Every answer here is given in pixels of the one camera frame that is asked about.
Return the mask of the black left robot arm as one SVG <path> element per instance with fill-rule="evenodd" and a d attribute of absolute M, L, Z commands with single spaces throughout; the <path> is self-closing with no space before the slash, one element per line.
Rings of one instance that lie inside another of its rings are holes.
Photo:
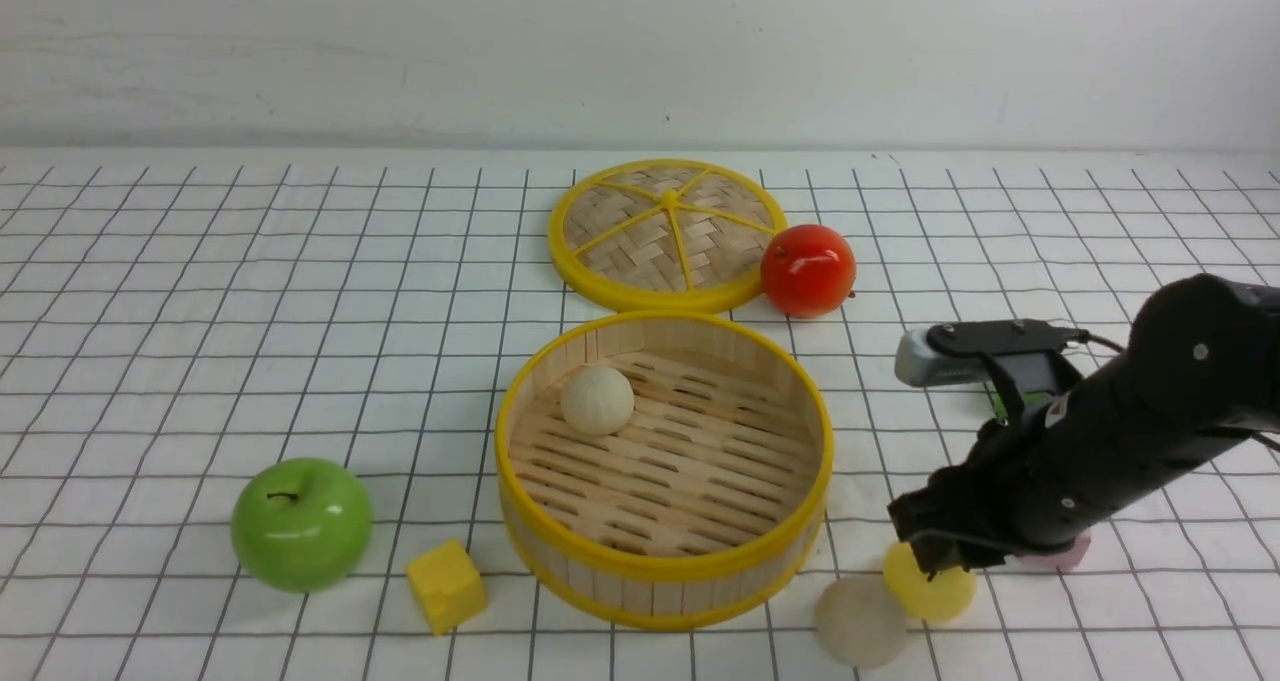
<path fill-rule="evenodd" d="M 1129 343 L 1092 374 L 1065 349 L 1079 326 L 1033 317 L 902 335 L 900 381 L 991 381 L 1005 411 L 959 463 L 888 516 L 924 573 L 1069 550 L 1108 520 L 1266 431 L 1277 431 L 1277 291 L 1212 274 L 1149 294 Z"/>

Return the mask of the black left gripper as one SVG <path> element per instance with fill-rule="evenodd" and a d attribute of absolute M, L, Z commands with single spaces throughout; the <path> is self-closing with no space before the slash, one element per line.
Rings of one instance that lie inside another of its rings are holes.
<path fill-rule="evenodd" d="M 928 580 L 983 570 L 1064 550 L 1230 447 L 1229 429 L 1185 426 L 1124 390 L 1071 390 L 996 428 L 888 516 Z"/>

